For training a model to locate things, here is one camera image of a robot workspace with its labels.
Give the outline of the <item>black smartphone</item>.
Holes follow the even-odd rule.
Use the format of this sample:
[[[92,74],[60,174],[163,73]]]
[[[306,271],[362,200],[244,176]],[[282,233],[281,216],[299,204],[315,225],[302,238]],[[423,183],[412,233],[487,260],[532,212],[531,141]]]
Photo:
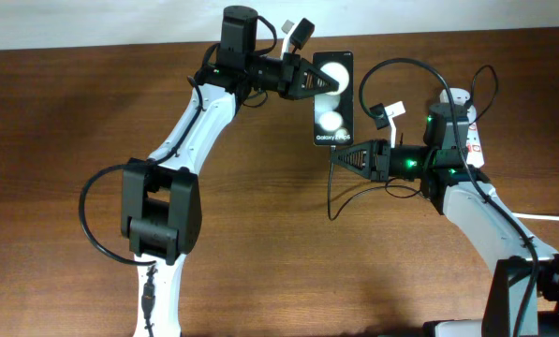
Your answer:
[[[313,65],[338,82],[338,89],[314,97],[315,146],[348,146],[354,140],[352,51],[323,51]]]

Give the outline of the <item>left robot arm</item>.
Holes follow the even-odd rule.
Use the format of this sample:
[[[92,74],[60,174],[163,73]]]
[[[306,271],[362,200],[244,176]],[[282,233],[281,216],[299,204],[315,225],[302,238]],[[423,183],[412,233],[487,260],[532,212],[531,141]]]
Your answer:
[[[226,7],[221,39],[189,78],[190,101],[164,142],[123,171],[121,232],[138,271],[138,336],[179,336],[184,261],[199,236],[199,173],[216,139],[252,91],[288,100],[325,94],[336,80],[302,58],[315,27],[306,19],[287,29],[279,57],[257,49],[263,18],[244,6]]]

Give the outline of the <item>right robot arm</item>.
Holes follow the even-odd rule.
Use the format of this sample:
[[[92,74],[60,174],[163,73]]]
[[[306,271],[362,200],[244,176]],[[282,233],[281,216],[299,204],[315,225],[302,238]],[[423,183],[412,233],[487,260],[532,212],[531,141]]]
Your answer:
[[[466,109],[430,107],[423,145],[386,139],[331,151],[331,162],[372,182],[420,181],[421,194],[456,225],[493,275],[481,319],[441,320],[426,336],[559,336],[559,252],[543,242],[497,196],[489,178],[466,163],[459,145]]]

